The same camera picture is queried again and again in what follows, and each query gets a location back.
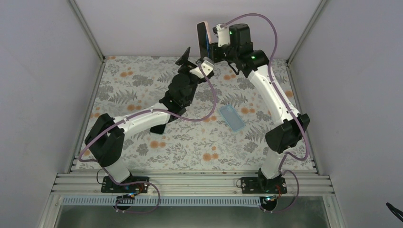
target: white wall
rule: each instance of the white wall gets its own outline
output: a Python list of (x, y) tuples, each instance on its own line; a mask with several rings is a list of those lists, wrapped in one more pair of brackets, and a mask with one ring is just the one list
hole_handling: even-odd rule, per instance
[(36, 227), (100, 66), (67, 0), (0, 3), (0, 224)]
[(401, 227), (403, 1), (331, 0), (292, 63), (349, 228)]
[[(196, 24), (210, 27), (241, 14), (261, 13), (278, 31), (275, 58), (287, 59), (320, 0), (77, 0), (105, 55), (180, 56), (187, 47), (199, 55)], [(274, 35), (260, 18), (248, 23), (255, 49), (269, 56)]]

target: gray floor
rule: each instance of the gray floor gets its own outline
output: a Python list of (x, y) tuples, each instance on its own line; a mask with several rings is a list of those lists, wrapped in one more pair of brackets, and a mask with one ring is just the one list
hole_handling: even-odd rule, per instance
[[(291, 197), (279, 200), (286, 207)], [(132, 207), (147, 210), (148, 207)], [(327, 228), (322, 197), (301, 197), (289, 211), (263, 214), (247, 207), (160, 207), (148, 215), (116, 213), (105, 206), (64, 206), (58, 228)]]

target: black mounting plate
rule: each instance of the black mounting plate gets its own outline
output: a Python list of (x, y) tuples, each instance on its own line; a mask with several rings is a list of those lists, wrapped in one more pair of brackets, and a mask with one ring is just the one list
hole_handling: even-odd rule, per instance
[[(128, 177), (125, 182), (135, 182), (135, 181), (149, 181), (149, 177)], [(112, 182), (112, 180), (106, 176), (102, 181), (102, 193), (131, 193), (136, 192), (139, 190), (139, 185), (126, 185), (126, 186), (119, 186)], [(148, 186), (143, 185), (143, 190), (140, 193), (147, 193)]]
[(265, 191), (261, 188), (257, 177), (242, 177), (240, 184), (242, 186), (242, 194), (278, 194), (276, 185), (280, 187), (282, 194), (287, 193), (286, 179), (284, 178), (280, 178), (277, 182), (274, 182), (272, 187), (266, 188)]

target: phone screen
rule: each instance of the phone screen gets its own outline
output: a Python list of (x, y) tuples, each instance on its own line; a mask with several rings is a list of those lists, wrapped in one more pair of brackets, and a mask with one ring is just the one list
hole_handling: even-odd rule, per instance
[(206, 22), (200, 22), (197, 24), (197, 36), (199, 39), (199, 49), (200, 49), (200, 58), (209, 57), (209, 34), (208, 34), (208, 25)]

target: floral tablecloth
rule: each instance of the floral tablecloth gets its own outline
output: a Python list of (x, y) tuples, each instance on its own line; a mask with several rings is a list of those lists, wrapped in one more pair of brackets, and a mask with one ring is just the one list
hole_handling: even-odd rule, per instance
[[(148, 108), (167, 91), (178, 66), (177, 57), (110, 56), (97, 92), (86, 133), (96, 118), (108, 113), (122, 116)], [(274, 60), (274, 74), (290, 101), (295, 104), (286, 63)], [(121, 158), (129, 169), (139, 170), (257, 170), (271, 152), (265, 133), (274, 127), (270, 112), (261, 96), (241, 73), (235, 75), (225, 63), (214, 68), (211, 82), (218, 96), (215, 113), (203, 122), (176, 120), (163, 135), (149, 130), (126, 138)], [(183, 115), (201, 118), (212, 108), (212, 94), (207, 83), (199, 84), (191, 106)], [(246, 124), (233, 133), (218, 109), (231, 104)], [(303, 142), (291, 150), (303, 157)], [(84, 158), (92, 157), (86, 151)], [(78, 169), (98, 169), (95, 162), (77, 162)], [(287, 158), (285, 169), (311, 170), (312, 162)]]

